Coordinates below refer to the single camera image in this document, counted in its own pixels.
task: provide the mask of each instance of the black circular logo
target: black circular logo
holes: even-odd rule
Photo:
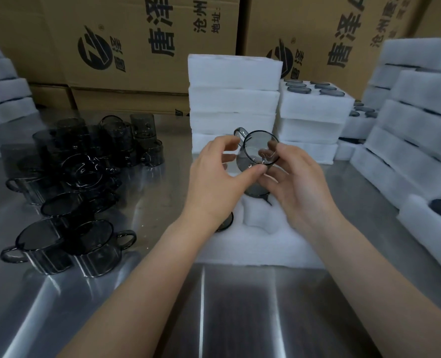
[[[267,53],[267,58],[272,59],[272,53],[275,55],[277,60],[283,62],[282,78],[286,77],[294,65],[294,55],[288,47],[285,47],[282,39],[279,39],[279,46],[276,46],[275,50],[272,49]]]
[[[113,52],[110,45],[101,36],[92,32],[86,25],[85,30],[86,33],[78,40],[78,52],[81,59],[93,69],[108,69],[113,62]]]

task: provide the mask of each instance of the person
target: person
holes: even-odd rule
[[[191,166],[179,218],[59,357],[151,357],[198,251],[255,181],[313,246],[382,355],[441,357],[441,310],[342,216],[320,166],[280,143],[282,169],[256,165],[231,177],[222,164],[235,156],[224,151],[238,142],[226,135],[205,146]]]

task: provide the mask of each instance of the forearm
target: forearm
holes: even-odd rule
[[[59,357],[152,356],[184,279],[210,233],[182,218],[169,226]]]
[[[441,310],[341,215],[311,239],[385,357],[441,357]]]

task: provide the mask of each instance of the stainless steel table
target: stainless steel table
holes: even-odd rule
[[[69,112],[44,113],[44,118]],[[87,121],[108,113],[82,113]],[[30,118],[0,126],[0,140],[26,140]],[[188,117],[160,116],[166,163],[122,173],[123,199],[99,214],[138,242],[109,274],[78,269],[54,276],[0,261],[0,357],[53,357],[128,276],[181,211],[191,163]],[[441,267],[396,220],[397,210],[347,162],[325,168],[343,214],[441,308]],[[0,161],[0,250],[40,218],[4,186]],[[194,265],[156,351],[157,357],[374,357],[379,353],[324,270]]]

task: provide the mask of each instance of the person's right hand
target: person's right hand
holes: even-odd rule
[[[341,217],[322,168],[304,150],[279,143],[276,146],[283,168],[272,166],[258,182],[280,202],[288,222],[308,240],[315,238],[331,223]]]

